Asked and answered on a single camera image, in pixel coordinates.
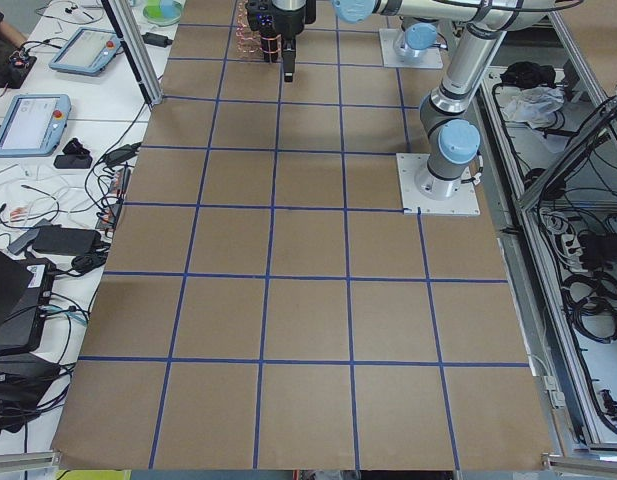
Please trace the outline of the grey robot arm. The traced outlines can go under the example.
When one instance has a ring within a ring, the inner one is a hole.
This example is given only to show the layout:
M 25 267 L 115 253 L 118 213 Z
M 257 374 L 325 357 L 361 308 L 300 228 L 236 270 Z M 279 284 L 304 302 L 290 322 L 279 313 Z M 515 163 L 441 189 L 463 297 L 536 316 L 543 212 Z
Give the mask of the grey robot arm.
M 296 39 L 306 25 L 316 21 L 316 0 L 273 0 L 273 25 L 281 37 L 283 79 L 292 83 L 296 63 Z
M 538 22 L 554 1 L 334 1 L 337 17 L 348 23 L 365 21 L 370 15 L 401 16 L 426 20 L 449 20 L 465 24 L 460 40 L 450 50 L 450 63 L 438 87 L 420 106 L 420 120 L 428 136 L 428 175 L 443 180 L 459 178 L 465 168 L 441 154 L 441 127 L 460 119 L 472 101 L 508 31 Z

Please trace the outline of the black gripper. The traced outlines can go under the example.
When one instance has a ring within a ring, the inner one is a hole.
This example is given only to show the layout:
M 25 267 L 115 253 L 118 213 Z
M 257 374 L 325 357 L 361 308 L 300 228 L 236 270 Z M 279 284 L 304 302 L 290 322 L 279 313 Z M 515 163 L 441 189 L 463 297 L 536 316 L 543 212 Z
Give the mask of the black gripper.
M 272 8 L 273 29 L 281 37 L 283 79 L 292 83 L 296 67 L 296 37 L 306 25 L 316 20 L 315 7 L 300 7 L 298 10 L 282 10 Z

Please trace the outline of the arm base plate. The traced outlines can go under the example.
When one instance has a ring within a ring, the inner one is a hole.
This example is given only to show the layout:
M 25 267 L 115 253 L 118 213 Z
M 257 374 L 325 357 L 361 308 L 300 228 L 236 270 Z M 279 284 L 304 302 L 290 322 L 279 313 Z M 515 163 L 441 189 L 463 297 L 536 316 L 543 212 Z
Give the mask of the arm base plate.
M 440 180 L 428 169 L 428 154 L 398 153 L 402 211 L 406 215 L 474 217 L 480 215 L 475 187 L 466 166 L 460 178 Z
M 399 29 L 380 29 L 383 66 L 440 70 L 443 62 L 438 32 L 433 24 L 415 23 Z

